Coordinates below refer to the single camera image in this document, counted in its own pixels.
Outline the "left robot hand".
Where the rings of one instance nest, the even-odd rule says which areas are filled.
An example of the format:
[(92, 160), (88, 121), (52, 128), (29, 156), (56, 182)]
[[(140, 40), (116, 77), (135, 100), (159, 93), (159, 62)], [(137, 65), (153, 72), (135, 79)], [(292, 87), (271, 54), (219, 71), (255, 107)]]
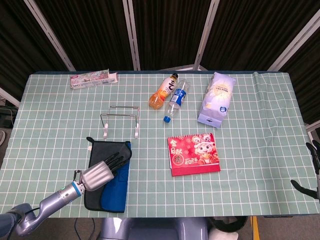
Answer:
[(129, 161), (119, 154), (119, 152), (116, 152), (105, 160), (80, 172), (79, 183), (84, 186), (86, 191), (93, 192), (115, 178), (117, 170)]

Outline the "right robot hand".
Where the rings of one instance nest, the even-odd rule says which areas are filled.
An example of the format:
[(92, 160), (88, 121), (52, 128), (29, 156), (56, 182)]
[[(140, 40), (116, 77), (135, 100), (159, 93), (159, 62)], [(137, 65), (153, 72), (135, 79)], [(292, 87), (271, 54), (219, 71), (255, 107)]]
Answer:
[(312, 163), (317, 181), (317, 188), (316, 190), (304, 188), (293, 179), (290, 182), (293, 185), (293, 187), (300, 193), (307, 195), (313, 199), (320, 200), (320, 143), (316, 140), (312, 140), (312, 143), (307, 142), (306, 146), (310, 151), (312, 157)]

